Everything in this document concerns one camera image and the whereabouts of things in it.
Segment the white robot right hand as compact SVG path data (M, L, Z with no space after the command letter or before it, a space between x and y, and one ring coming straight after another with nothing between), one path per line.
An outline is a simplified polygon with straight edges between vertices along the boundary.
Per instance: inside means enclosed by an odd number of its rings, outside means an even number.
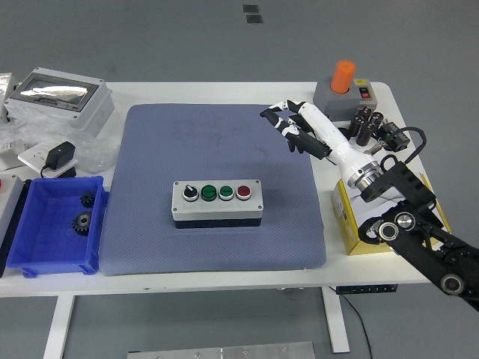
M377 160L353 148L330 119L309 102L286 100L271 105L260 116L287 139L290 152L327 158L340 168L343 181L351 188L366 188L382 176Z

